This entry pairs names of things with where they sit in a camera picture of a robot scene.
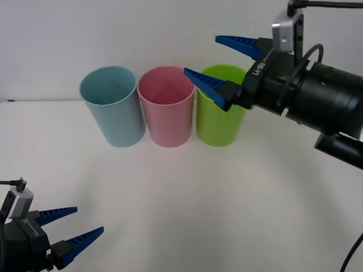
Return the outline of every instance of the white table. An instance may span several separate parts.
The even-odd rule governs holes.
[[[1,180],[24,177],[34,210],[78,206],[45,227],[52,243],[105,227],[67,272],[332,272],[363,232],[363,171],[261,109],[223,148],[195,129],[112,147],[81,101],[2,103],[0,128]]]

